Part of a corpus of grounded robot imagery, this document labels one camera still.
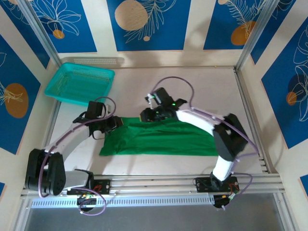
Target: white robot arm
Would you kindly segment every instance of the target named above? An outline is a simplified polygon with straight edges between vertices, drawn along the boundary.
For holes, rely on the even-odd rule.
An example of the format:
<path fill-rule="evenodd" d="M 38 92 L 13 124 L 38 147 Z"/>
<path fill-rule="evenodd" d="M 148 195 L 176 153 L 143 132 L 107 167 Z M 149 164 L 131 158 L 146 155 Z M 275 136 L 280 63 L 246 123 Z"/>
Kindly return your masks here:
<path fill-rule="evenodd" d="M 158 106 L 143 110 L 140 116 L 142 122 L 160 121 L 171 117 L 177 118 L 179 121 L 190 123 L 207 131 L 214 137 L 218 160 L 210 176 L 210 186 L 214 192 L 225 192 L 225 189 L 222 188 L 231 176 L 233 161 L 236 155 L 244 149 L 247 141 L 232 129 L 219 123 L 215 118 L 227 120 L 228 123 L 244 133 L 237 117 L 233 114 L 226 117 L 215 114 L 212 114 L 212 118 L 204 117 L 191 108 L 185 109 L 185 100 L 178 99 L 173 101 L 164 88 L 156 90 L 152 98 L 155 99 Z M 89 102 L 88 110 L 73 121 L 69 130 L 63 136 L 44 149 L 34 149 L 30 153 L 26 173 L 26 188 L 38 190 L 39 171 L 43 159 L 46 155 L 50 155 L 46 163 L 48 168 L 44 169 L 41 182 L 43 192 L 58 195 L 63 189 L 71 189 L 73 187 L 93 189 L 94 176 L 91 172 L 79 169 L 65 172 L 64 161 L 94 131 L 99 130 L 102 133 L 108 133 L 123 125 L 121 118 L 117 116 L 97 121 L 102 116 L 103 107 L 103 103 Z"/>

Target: beige circle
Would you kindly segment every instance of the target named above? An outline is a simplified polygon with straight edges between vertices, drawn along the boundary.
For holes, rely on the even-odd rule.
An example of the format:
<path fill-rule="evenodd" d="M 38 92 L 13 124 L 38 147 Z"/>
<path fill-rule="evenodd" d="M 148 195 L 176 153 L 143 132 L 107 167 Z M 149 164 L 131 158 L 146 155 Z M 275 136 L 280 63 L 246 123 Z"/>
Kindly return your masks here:
<path fill-rule="evenodd" d="M 148 42 L 148 41 L 150 41 L 150 37 L 149 37 L 149 36 L 144 36 L 144 37 L 143 37 L 143 40 L 144 40 L 145 42 Z"/>
<path fill-rule="evenodd" d="M 17 0 L 8 0 L 10 3 L 13 3 L 14 5 L 17 5 L 18 4 L 18 2 L 17 2 Z"/>
<path fill-rule="evenodd" d="M 135 0 L 125 0 L 115 10 L 115 20 L 123 30 L 138 30 L 148 22 L 146 9 Z"/>
<path fill-rule="evenodd" d="M 218 4 L 223 5 L 226 4 L 229 0 L 218 0 Z"/>

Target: ventilation grille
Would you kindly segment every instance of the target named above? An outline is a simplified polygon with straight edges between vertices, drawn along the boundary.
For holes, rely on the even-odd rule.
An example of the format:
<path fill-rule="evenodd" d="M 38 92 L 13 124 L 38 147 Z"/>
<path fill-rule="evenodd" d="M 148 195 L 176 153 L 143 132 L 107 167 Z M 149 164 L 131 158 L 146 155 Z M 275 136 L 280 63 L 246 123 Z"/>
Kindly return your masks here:
<path fill-rule="evenodd" d="M 74 63 L 76 64 L 117 64 L 117 59 L 111 59 L 111 58 L 106 58 L 106 59 L 91 59 L 91 58 L 75 58 Z"/>
<path fill-rule="evenodd" d="M 34 199 L 31 208 L 76 208 L 76 198 Z M 106 198 L 107 207 L 129 206 L 168 206 L 168 205 L 213 205 L 214 196 L 152 196 L 152 197 L 111 197 Z M 103 206 L 103 200 L 98 199 L 97 206 Z"/>

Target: cable connector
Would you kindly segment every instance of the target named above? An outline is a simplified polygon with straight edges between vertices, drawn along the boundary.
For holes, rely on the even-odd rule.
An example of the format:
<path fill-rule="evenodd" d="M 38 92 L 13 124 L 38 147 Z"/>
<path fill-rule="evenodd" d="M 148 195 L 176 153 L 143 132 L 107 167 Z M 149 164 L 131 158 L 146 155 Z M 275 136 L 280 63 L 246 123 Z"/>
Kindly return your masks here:
<path fill-rule="evenodd" d="M 148 100 L 148 103 L 149 103 L 149 105 L 150 105 L 150 108 L 151 109 L 153 109 L 153 105 L 152 105 L 152 98 L 153 98 L 153 95 L 151 95 L 151 94 L 147 94 L 147 100 Z"/>
<path fill-rule="evenodd" d="M 230 200 L 233 200 L 233 198 L 235 197 L 235 193 L 232 193 L 228 198 L 230 199 Z"/>

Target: basket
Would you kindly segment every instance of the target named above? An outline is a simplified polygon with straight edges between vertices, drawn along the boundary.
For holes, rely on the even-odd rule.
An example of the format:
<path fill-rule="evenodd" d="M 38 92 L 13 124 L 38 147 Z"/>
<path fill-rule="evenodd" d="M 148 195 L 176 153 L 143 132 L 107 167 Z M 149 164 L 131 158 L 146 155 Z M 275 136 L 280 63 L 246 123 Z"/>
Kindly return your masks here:
<path fill-rule="evenodd" d="M 62 102 L 88 106 L 89 101 L 108 95 L 114 76 L 112 70 L 65 63 L 51 79 L 45 94 Z"/>

